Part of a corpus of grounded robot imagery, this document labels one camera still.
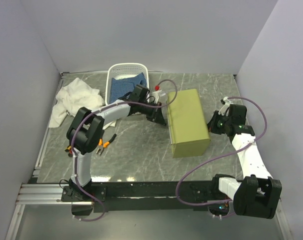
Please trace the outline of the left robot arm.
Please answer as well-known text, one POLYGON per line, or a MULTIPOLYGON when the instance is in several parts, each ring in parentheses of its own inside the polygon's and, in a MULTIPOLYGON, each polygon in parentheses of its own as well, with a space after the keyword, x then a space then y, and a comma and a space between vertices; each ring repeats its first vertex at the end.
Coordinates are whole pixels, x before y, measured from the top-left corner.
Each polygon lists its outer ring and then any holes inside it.
POLYGON ((97 110, 82 107, 74 117, 66 137, 72 153, 73 169, 68 186, 79 201, 92 197, 91 158, 92 152, 102 143, 104 126, 120 118, 136 113, 146 116, 147 120, 165 126, 160 99, 166 94, 156 86, 155 91, 138 84, 134 89, 114 102, 97 110))

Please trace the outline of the olive green metal drawer box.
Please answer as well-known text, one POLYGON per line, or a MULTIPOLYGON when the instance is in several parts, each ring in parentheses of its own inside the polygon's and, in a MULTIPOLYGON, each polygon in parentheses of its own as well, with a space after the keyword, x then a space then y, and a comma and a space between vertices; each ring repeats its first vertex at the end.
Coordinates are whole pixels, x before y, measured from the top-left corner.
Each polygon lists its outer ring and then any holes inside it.
POLYGON ((196 89, 167 94, 171 115, 173 158, 202 156, 211 139, 199 93, 196 89))

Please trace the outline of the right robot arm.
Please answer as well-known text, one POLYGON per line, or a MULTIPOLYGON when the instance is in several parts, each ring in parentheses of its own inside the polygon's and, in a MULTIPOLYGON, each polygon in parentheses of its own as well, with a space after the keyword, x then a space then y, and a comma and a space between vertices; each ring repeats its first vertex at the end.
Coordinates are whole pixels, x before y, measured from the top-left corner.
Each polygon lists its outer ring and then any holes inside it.
POLYGON ((246 124, 246 106, 229 100, 223 100, 222 104, 207 126, 211 133, 229 137, 238 155, 243 180, 239 182, 232 176, 216 174, 210 193, 218 200, 227 195, 237 215, 272 219, 282 192, 281 181, 274 179, 265 167, 255 132, 246 124))

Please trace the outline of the orange handled pliers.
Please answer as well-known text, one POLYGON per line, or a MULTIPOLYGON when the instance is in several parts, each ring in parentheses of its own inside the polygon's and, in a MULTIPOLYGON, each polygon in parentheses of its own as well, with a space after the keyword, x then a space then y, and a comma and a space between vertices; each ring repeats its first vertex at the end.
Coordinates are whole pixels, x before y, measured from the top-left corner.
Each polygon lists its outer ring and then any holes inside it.
POLYGON ((114 133, 113 136, 111 137, 111 139, 106 142, 103 142, 103 139, 100 138, 99 142, 98 142, 98 148, 96 150, 96 154, 102 155, 104 150, 115 140, 116 137, 117 137, 117 134, 114 133))

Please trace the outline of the white cloth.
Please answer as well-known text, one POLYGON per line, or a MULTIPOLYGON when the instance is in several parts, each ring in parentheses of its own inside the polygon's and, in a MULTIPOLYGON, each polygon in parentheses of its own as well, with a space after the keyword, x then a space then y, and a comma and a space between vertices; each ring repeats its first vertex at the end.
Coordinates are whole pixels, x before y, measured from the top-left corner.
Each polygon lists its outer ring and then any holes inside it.
POLYGON ((49 128, 60 127, 66 116, 74 117, 82 107, 94 111, 105 105, 100 90, 90 87, 78 77, 63 86, 55 99, 57 103, 52 108, 49 128))

